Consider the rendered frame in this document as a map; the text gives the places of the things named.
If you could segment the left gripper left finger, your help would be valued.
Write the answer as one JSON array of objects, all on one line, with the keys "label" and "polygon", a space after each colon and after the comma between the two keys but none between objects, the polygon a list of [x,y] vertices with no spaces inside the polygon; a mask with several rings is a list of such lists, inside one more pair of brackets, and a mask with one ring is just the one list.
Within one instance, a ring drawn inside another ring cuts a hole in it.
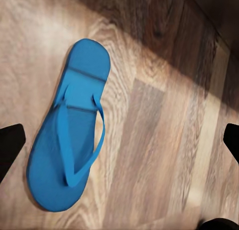
[{"label": "left gripper left finger", "polygon": [[0,129],[0,183],[26,143],[21,123]]}]

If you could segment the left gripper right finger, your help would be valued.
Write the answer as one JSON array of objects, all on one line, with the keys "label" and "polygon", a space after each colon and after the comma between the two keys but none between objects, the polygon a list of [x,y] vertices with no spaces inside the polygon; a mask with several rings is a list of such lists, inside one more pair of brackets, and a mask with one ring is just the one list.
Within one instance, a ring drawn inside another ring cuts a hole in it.
[{"label": "left gripper right finger", "polygon": [[227,124],[223,142],[239,164],[239,125],[232,123]]}]

